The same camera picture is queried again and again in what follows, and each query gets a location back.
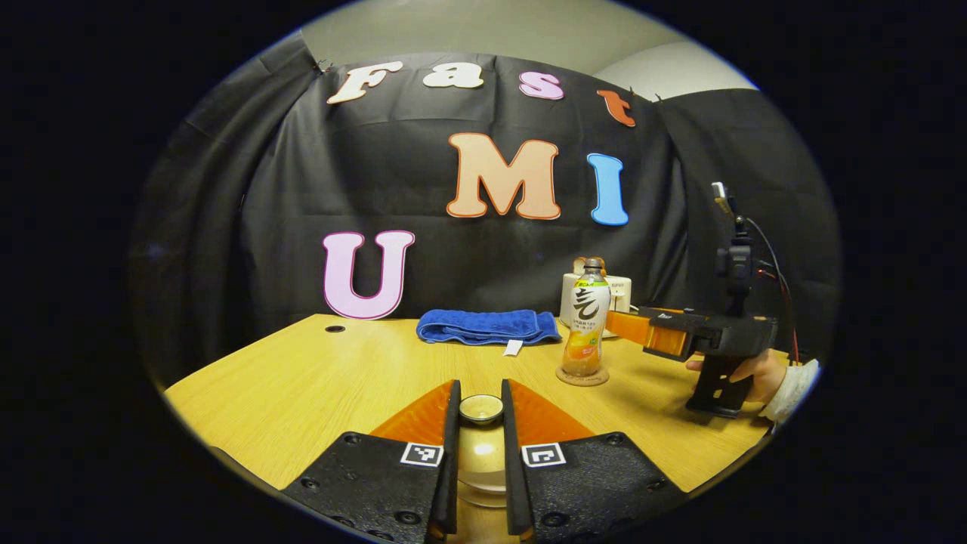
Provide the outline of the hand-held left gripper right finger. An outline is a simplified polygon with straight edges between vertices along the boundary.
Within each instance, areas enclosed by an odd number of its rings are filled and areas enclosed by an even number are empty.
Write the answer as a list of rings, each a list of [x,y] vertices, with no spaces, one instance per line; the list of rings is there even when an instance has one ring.
[[[595,434],[517,380],[502,382],[505,499],[523,543],[629,543],[688,494],[622,431]]]

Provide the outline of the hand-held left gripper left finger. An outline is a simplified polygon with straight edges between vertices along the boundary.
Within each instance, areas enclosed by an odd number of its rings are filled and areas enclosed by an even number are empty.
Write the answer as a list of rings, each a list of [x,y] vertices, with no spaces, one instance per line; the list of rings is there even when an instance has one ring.
[[[457,531],[461,399],[448,380],[376,429],[346,431],[283,495],[369,542],[445,542]]]

